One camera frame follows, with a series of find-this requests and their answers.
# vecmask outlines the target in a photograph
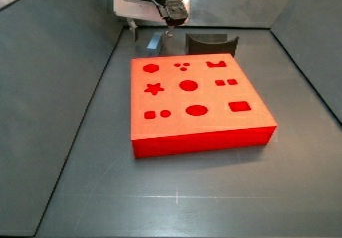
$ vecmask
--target shape sorter box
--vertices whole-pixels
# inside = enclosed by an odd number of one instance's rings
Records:
[[[275,128],[230,54],[132,59],[136,158],[265,145]]]

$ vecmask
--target gray floor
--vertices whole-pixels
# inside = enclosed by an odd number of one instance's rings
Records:
[[[130,60],[146,54],[126,31],[79,133],[39,236],[341,236],[341,126],[270,31],[240,36],[236,60],[279,127],[266,147],[135,160]]]

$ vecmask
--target circular hole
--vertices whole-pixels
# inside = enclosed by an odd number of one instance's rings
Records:
[[[143,67],[144,72],[147,73],[155,73],[159,71],[159,66],[155,64],[148,64]]]
[[[195,81],[186,80],[179,83],[179,87],[184,91],[194,91],[198,89],[198,83]]]
[[[207,107],[204,107],[202,105],[192,105],[187,108],[186,112],[188,115],[202,116],[202,115],[207,114],[208,109],[207,109]]]
[[[160,116],[162,116],[163,118],[167,118],[167,117],[171,116],[171,112],[170,112],[168,110],[163,110],[163,111],[160,112]]]

